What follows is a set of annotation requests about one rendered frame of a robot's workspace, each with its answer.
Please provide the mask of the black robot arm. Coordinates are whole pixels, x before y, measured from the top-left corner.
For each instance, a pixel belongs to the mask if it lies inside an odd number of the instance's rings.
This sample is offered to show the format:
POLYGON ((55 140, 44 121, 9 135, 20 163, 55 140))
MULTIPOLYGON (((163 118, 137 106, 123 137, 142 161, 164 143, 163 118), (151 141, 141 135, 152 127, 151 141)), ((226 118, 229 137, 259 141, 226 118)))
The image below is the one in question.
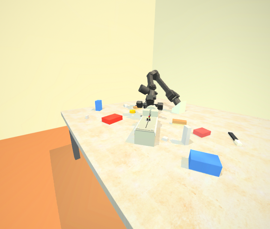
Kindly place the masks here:
POLYGON ((155 89, 157 88, 156 85, 154 84, 154 81, 157 81, 157 83, 162 87, 162 89, 165 91, 165 96, 168 98, 170 102, 173 102, 175 106, 179 104, 181 101, 179 99, 180 95, 174 92, 173 90, 170 90, 167 85, 163 82, 163 80, 160 78, 160 74, 158 73, 157 70, 153 70, 147 74, 147 81, 148 85, 145 86, 143 84, 140 85, 139 87, 139 92, 142 94, 146 95, 145 102, 147 101, 154 101, 156 100, 156 95, 158 94, 155 89))

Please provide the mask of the blue rectangular block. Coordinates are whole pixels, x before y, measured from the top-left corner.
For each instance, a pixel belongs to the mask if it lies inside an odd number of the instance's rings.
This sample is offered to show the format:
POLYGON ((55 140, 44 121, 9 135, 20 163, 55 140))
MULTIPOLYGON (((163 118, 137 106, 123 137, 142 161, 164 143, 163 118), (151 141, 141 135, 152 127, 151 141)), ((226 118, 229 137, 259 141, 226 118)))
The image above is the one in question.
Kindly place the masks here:
POLYGON ((101 111, 102 110, 102 100, 96 100, 95 101, 95 109, 96 109, 96 111, 101 111))
POLYGON ((191 149, 189 154, 189 169, 219 177, 222 164, 218 155, 191 149))

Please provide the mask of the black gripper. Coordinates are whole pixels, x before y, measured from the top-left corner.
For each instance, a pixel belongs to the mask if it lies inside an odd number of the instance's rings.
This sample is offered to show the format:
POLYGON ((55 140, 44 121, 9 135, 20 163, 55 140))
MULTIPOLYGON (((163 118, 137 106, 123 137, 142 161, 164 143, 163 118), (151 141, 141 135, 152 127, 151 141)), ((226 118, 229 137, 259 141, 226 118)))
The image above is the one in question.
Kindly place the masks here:
POLYGON ((158 102, 158 104, 154 104, 154 101, 147 101, 147 102, 142 102, 142 101, 137 101, 136 102, 137 108, 147 108, 150 105, 155 105, 158 110, 163 110, 163 103, 158 102))

